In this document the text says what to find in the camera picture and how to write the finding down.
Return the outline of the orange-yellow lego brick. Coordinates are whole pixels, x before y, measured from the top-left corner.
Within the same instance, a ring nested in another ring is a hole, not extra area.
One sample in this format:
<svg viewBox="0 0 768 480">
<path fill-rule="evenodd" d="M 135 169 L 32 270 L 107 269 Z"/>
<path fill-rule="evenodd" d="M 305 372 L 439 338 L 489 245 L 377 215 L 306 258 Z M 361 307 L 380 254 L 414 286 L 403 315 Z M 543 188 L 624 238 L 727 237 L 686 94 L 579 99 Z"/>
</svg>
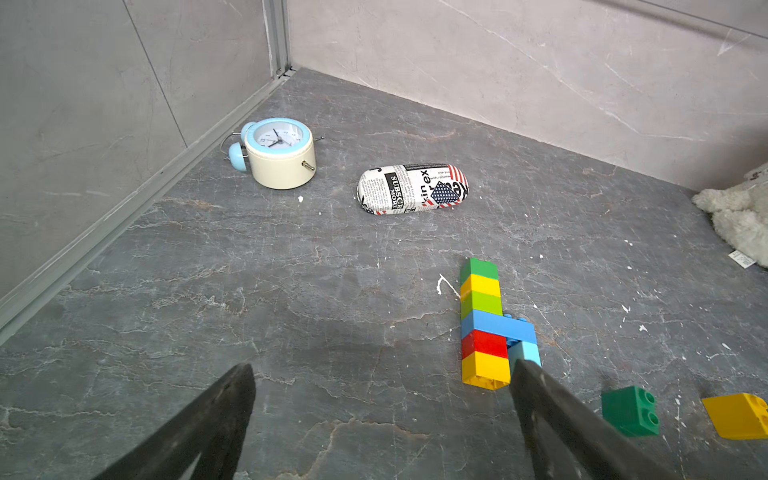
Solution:
<svg viewBox="0 0 768 480">
<path fill-rule="evenodd" d="M 468 295 L 473 293 L 501 297 L 499 280 L 470 274 L 460 287 L 460 299 L 464 300 Z"/>
</svg>

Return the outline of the red lego brick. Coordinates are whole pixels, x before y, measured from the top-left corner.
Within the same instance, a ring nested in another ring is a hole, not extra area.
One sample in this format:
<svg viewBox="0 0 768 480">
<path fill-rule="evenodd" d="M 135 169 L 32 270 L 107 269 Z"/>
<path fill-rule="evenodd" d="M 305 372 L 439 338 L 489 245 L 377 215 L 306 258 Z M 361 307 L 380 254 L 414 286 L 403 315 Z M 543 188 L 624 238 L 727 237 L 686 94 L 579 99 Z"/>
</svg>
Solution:
<svg viewBox="0 0 768 480">
<path fill-rule="evenodd" d="M 462 339 L 462 358 L 466 358 L 476 352 L 507 359 L 506 338 L 480 330 L 472 330 Z"/>
</svg>

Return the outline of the dark green lego brick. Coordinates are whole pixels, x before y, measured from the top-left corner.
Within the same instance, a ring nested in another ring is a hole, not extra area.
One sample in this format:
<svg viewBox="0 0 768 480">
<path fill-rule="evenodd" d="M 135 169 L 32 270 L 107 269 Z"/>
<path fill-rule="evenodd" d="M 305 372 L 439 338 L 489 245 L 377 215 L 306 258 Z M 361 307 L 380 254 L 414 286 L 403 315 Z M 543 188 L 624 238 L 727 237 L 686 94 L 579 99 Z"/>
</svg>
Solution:
<svg viewBox="0 0 768 480">
<path fill-rule="evenodd" d="M 477 258 L 469 258 L 464 262 L 460 270 L 459 283 L 463 284 L 471 275 L 499 279 L 498 267 L 494 263 Z"/>
</svg>

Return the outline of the light green lego brick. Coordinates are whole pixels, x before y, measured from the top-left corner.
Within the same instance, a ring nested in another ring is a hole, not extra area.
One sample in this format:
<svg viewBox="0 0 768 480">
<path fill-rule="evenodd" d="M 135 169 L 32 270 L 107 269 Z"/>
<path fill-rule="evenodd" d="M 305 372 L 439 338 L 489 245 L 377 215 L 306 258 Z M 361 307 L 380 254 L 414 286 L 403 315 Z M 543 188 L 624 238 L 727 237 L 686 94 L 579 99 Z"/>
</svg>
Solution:
<svg viewBox="0 0 768 480">
<path fill-rule="evenodd" d="M 502 300 L 499 296 L 477 291 L 470 291 L 461 299 L 460 319 L 464 320 L 473 311 L 486 312 L 502 316 Z"/>
</svg>

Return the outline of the yellow stepped lego brick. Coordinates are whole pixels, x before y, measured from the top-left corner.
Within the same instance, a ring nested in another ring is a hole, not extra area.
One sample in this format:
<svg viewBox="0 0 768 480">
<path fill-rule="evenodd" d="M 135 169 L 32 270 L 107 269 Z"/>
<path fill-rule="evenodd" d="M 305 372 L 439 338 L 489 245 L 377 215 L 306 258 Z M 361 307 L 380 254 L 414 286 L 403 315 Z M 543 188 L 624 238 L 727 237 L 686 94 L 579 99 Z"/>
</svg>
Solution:
<svg viewBox="0 0 768 480">
<path fill-rule="evenodd" d="M 704 398 L 702 403 L 720 437 L 728 440 L 767 438 L 767 403 L 762 398 L 739 393 Z"/>
</svg>

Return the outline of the cyan lego brick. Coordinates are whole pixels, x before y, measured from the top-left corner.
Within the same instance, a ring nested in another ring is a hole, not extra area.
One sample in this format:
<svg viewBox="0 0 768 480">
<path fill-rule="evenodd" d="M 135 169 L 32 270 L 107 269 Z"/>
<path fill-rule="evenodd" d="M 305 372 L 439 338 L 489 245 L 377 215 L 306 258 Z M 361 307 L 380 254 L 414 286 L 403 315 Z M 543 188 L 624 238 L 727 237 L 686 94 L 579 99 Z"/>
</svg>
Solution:
<svg viewBox="0 0 768 480">
<path fill-rule="evenodd" d="M 541 365 L 541 358 L 538 345 L 527 341 L 519 341 L 508 348 L 508 358 L 510 368 L 515 368 L 517 360 L 527 360 Z"/>
</svg>

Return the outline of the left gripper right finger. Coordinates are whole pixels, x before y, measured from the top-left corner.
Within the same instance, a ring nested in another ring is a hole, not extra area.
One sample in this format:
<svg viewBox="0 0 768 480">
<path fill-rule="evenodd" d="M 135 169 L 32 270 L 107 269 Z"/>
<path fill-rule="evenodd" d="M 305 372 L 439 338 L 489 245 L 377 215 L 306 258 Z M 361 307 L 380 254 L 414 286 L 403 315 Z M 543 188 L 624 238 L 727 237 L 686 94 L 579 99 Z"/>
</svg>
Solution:
<svg viewBox="0 0 768 480">
<path fill-rule="evenodd" d="M 538 364 L 518 359 L 511 396 L 537 479 L 674 479 Z"/>
</svg>

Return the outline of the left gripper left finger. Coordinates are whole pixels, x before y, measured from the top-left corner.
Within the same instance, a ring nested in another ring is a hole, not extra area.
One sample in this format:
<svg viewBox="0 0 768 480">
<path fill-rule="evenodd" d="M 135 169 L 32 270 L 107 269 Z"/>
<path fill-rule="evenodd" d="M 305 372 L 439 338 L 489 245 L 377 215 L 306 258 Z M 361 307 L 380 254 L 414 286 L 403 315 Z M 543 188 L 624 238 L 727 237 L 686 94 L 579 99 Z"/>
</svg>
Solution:
<svg viewBox="0 0 768 480">
<path fill-rule="evenodd" d="M 232 479 L 256 397 L 253 369 L 235 365 L 98 479 Z"/>
</svg>

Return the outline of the small yellow lego brick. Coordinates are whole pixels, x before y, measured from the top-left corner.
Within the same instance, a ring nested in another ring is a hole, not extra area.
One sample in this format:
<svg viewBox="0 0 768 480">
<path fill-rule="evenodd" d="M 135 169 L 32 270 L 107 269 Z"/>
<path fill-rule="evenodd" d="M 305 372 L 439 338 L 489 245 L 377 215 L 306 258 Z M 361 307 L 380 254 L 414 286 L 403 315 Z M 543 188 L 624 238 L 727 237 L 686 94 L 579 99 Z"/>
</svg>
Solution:
<svg viewBox="0 0 768 480">
<path fill-rule="evenodd" d="M 465 384 L 495 391 L 510 384 L 509 360 L 482 352 L 474 352 L 461 361 Z"/>
</svg>

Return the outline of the blue long lego brick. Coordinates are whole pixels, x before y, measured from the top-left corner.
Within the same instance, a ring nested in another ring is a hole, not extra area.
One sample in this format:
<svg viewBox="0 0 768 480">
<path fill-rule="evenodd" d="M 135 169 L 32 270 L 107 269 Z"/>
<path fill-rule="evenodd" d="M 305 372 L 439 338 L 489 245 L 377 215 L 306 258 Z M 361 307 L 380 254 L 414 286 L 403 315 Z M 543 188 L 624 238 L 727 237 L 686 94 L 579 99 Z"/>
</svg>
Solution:
<svg viewBox="0 0 768 480">
<path fill-rule="evenodd" d="M 504 337 L 507 346 L 517 342 L 538 343 L 534 325 L 524 319 L 472 310 L 461 321 L 461 338 L 464 339 L 475 330 Z"/>
</svg>

